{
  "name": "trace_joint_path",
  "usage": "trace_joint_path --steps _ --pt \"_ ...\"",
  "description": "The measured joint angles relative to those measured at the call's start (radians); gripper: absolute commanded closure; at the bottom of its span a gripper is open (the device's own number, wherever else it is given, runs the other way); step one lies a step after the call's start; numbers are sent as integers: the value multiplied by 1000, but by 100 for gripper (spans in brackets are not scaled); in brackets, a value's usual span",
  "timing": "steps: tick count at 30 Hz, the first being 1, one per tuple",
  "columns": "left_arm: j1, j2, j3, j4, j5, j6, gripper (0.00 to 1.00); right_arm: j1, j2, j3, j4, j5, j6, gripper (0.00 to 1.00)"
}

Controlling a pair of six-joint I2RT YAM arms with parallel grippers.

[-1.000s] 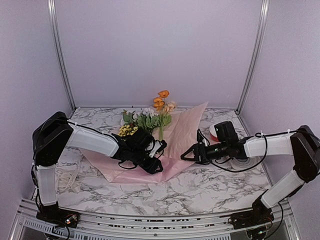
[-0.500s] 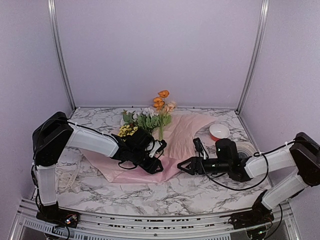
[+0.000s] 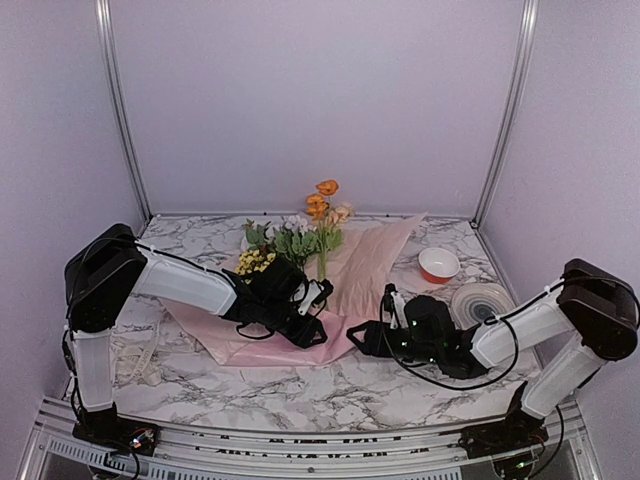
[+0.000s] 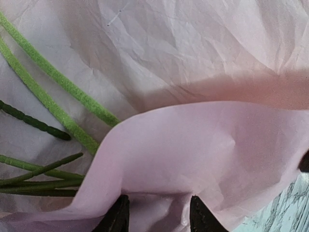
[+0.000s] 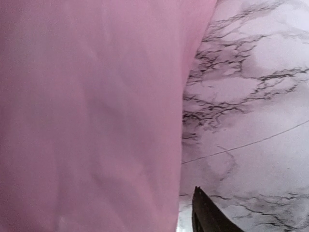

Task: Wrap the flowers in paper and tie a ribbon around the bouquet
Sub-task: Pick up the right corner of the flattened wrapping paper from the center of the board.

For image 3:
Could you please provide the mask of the yellow small flower bunch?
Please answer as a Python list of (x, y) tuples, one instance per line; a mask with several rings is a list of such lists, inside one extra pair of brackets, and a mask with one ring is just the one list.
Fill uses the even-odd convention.
[(235, 273), (247, 276), (255, 272), (263, 272), (276, 258), (276, 254), (266, 249), (248, 250), (240, 254)]

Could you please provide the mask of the orange flower stem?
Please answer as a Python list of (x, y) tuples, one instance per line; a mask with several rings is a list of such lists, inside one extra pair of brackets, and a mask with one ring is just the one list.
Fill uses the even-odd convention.
[(324, 180), (315, 186), (315, 192), (306, 198), (306, 213), (312, 218), (318, 236), (317, 274), (319, 280), (327, 278), (327, 257), (341, 245), (340, 216), (331, 206), (331, 198), (338, 192), (336, 180)]

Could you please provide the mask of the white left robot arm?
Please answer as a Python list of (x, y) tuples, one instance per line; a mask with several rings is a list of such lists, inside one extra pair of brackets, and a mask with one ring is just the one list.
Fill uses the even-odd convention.
[(106, 445), (119, 444), (127, 432), (115, 399), (113, 338), (136, 303), (169, 301), (240, 327), (257, 325), (299, 349), (327, 340), (315, 310), (332, 284), (280, 256), (255, 273), (235, 273), (156, 249), (115, 223), (66, 264), (64, 281), (76, 410)]

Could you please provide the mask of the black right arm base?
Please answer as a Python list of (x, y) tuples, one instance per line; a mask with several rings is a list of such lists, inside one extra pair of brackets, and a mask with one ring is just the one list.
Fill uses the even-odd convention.
[(494, 422), (468, 426), (461, 430), (458, 446), (469, 459), (542, 444), (549, 438), (544, 419), (523, 410), (522, 397), (527, 382), (514, 393), (504, 418)]

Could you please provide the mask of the white flower bunch green leaves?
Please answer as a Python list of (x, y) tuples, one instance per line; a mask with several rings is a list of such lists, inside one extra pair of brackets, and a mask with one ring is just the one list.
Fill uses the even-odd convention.
[(243, 229), (249, 251), (258, 251), (266, 258), (283, 257), (301, 270), (319, 252), (317, 229), (296, 215), (283, 217), (280, 224), (247, 220)]

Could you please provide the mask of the peach flower long green stem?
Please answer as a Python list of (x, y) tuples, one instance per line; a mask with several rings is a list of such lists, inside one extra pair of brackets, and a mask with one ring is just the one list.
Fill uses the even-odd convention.
[(342, 203), (331, 207), (328, 213), (328, 223), (332, 226), (344, 224), (354, 215), (354, 207), (350, 203)]

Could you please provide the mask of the pink wrapping paper sheet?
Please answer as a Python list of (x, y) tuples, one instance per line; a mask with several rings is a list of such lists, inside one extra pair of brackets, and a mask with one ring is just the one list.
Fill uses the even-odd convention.
[(346, 331), (378, 317), (378, 305), (392, 267), (419, 226), (421, 214), (361, 229), (354, 221), (343, 230), (342, 245), (327, 259), (334, 286), (320, 313), (328, 339), (301, 349), (280, 334), (266, 340), (244, 339), (236, 325), (202, 309), (163, 300), (162, 306), (220, 365), (228, 367), (300, 367), (327, 365), (354, 349)]

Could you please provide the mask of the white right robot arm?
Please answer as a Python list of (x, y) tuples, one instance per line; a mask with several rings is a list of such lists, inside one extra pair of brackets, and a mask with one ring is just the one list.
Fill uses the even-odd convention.
[(444, 302), (425, 295), (406, 301), (387, 286), (377, 319), (348, 329), (346, 336), (361, 353), (391, 358), (410, 374), (419, 364), (434, 365), (450, 381), (427, 383), (459, 392), (492, 385), (489, 373), (512, 370), (526, 350), (555, 347), (554, 358), (516, 390), (496, 425), (496, 440), (515, 448), (604, 365), (629, 357), (639, 343), (638, 329), (633, 288), (576, 258), (534, 298), (467, 329), (454, 324)]

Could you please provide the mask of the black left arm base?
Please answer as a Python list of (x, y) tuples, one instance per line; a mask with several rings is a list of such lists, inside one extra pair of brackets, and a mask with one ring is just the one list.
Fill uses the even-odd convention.
[(78, 418), (72, 432), (75, 438), (115, 448), (120, 453), (153, 455), (159, 440), (158, 425), (120, 416), (115, 403), (96, 411), (80, 407), (77, 413)]

